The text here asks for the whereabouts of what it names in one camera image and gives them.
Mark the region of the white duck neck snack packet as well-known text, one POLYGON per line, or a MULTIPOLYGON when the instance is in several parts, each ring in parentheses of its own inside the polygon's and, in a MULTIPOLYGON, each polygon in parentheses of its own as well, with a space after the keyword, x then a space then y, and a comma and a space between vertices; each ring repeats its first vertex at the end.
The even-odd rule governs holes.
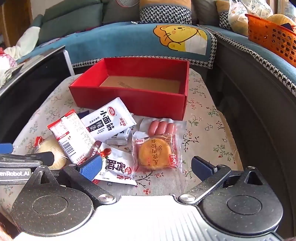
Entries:
POLYGON ((134 175, 137 163, 132 154, 113 148, 105 143, 96 141, 88 157, 99 155, 102 161, 93 161, 94 174, 90 180, 97 184, 99 181, 114 182, 135 186, 134 175))

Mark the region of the blue wafer biscuit packet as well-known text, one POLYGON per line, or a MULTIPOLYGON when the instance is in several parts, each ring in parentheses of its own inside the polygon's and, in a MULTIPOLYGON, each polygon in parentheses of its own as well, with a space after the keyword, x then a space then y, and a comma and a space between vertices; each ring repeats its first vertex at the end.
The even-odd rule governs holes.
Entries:
POLYGON ((84 118, 85 116, 87 116, 88 114, 90 114, 90 112, 87 110, 87 111, 84 111, 84 112, 81 112, 81 113, 77 113, 79 119, 82 119, 84 118))

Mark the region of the houndstooth orange pillow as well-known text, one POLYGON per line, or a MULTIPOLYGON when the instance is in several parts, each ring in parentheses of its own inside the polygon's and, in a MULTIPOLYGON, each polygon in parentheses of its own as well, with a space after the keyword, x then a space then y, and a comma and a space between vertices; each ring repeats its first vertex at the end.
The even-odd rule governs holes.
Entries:
POLYGON ((139 1, 139 24, 192 24, 190 0, 139 1))
POLYGON ((216 0, 215 3, 219 15, 219 27, 231 31, 232 29, 228 20, 231 1, 216 0))

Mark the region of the white bun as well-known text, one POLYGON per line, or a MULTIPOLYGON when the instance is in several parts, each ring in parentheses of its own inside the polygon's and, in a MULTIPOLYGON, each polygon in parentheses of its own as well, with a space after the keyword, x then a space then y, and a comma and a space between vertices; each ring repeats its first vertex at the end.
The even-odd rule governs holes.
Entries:
POLYGON ((41 136, 36 137, 33 153, 43 152, 52 152, 54 155, 54 162, 49 166, 51 170, 60 170, 69 161, 54 135, 50 135, 47 138, 41 136))

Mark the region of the black glass coffee table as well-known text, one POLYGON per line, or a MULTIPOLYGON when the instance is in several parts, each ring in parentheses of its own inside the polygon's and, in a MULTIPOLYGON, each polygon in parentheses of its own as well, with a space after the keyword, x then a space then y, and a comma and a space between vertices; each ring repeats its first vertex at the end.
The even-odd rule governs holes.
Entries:
POLYGON ((37 108, 73 75, 65 46, 25 61, 1 88, 1 142, 12 144, 37 108))

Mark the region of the red white long snack packet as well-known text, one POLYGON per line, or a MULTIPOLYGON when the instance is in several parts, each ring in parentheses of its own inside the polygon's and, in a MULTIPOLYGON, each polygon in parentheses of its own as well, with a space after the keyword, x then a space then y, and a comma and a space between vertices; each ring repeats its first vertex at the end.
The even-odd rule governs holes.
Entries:
POLYGON ((48 129, 73 164, 79 165, 87 160, 95 139, 73 109, 62 118, 49 124, 48 129))

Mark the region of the orange plastic basket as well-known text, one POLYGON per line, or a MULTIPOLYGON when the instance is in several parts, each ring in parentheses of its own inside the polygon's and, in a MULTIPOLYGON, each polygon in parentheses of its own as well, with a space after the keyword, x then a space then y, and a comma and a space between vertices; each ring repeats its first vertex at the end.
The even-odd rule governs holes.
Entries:
POLYGON ((295 32, 257 16, 249 14, 246 16, 248 18, 248 40, 295 66, 295 32))

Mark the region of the green sofa cushion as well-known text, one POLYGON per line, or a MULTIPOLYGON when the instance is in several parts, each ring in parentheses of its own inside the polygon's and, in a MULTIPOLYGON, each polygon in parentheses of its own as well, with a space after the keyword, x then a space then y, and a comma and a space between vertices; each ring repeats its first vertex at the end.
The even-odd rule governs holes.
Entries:
POLYGON ((62 1, 45 10, 38 44, 102 25, 102 1, 62 1))

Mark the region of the mooncake pastry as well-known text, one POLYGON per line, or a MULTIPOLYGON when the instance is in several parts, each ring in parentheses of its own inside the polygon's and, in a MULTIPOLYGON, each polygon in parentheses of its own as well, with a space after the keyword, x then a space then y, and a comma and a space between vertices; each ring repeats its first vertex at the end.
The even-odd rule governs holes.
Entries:
POLYGON ((182 170, 181 146, 176 134, 144 137, 136 132, 132 136, 132 156, 138 171, 182 170))

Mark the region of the white Kaprons wafer packet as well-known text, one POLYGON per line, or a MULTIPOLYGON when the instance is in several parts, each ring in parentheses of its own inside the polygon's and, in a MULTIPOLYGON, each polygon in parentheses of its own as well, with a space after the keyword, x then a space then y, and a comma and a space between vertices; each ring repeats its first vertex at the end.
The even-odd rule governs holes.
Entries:
POLYGON ((113 137, 107 139, 105 141, 108 145, 117 145, 117 146, 124 146, 128 144, 128 139, 130 137, 131 128, 127 128, 126 130, 117 133, 113 137))

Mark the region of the white plastic bag on sofa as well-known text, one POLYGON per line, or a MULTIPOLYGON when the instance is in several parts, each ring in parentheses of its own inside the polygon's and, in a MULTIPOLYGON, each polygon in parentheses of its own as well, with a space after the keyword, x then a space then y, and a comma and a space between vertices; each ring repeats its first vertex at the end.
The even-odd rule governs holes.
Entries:
POLYGON ((233 32, 248 36, 248 17, 246 14, 267 19, 273 11, 266 1, 229 1, 228 21, 233 32))

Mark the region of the white spicy gluten strip packet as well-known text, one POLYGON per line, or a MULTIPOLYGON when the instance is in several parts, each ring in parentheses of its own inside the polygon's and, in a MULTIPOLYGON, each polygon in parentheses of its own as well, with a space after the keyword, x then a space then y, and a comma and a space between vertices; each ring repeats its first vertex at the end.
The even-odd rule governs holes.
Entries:
POLYGON ((81 121, 90 135, 101 142, 137 124, 119 97, 86 115, 81 121))

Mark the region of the red cardboard box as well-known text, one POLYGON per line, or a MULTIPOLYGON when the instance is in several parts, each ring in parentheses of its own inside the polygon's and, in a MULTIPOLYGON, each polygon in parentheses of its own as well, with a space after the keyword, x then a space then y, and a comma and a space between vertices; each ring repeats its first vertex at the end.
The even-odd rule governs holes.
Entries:
POLYGON ((189 90, 185 60, 103 58, 80 75, 69 89, 78 107, 99 109, 119 97, 136 115, 184 118, 189 90))

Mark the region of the white bag on table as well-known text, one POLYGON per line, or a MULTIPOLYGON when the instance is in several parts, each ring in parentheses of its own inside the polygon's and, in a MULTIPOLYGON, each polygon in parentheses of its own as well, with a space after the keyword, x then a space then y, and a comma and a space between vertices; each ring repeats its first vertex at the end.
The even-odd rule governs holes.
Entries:
POLYGON ((3 86, 6 81, 6 72, 17 66, 17 63, 9 54, 3 51, 3 48, 1 48, 0 61, 0 81, 1 86, 3 86))

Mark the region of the vacuum packed mini sausages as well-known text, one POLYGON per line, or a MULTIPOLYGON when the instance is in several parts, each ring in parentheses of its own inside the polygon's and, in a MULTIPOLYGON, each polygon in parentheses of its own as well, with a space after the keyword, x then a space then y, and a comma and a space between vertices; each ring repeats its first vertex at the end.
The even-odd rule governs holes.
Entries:
POLYGON ((186 132, 186 125, 186 121, 172 120, 170 118, 144 118, 135 134, 139 138, 174 134, 181 139, 186 132))

